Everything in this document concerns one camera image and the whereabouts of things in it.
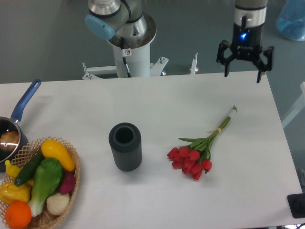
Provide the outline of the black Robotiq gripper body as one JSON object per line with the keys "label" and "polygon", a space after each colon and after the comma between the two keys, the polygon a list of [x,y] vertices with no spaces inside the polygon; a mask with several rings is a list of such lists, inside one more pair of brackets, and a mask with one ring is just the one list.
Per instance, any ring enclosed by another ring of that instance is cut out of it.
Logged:
{"label": "black Robotiq gripper body", "polygon": [[234,59],[258,62],[261,60],[261,40],[264,24],[242,28],[234,23],[231,52]]}

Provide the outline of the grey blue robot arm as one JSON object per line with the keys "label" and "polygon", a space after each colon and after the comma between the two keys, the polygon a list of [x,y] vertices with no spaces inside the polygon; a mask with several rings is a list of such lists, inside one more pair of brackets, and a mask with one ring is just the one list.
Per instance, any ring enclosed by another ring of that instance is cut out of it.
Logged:
{"label": "grey blue robot arm", "polygon": [[[150,62],[150,44],[156,36],[152,17],[142,10],[141,0],[90,0],[87,28],[97,37],[107,40],[115,57],[115,66],[84,69],[88,77],[94,73],[114,70],[119,78],[160,76],[168,59],[160,57]],[[220,42],[216,61],[229,74],[233,60],[252,62],[258,69],[257,82],[273,67],[274,47],[263,49],[261,39],[267,1],[235,1],[233,38]]]}

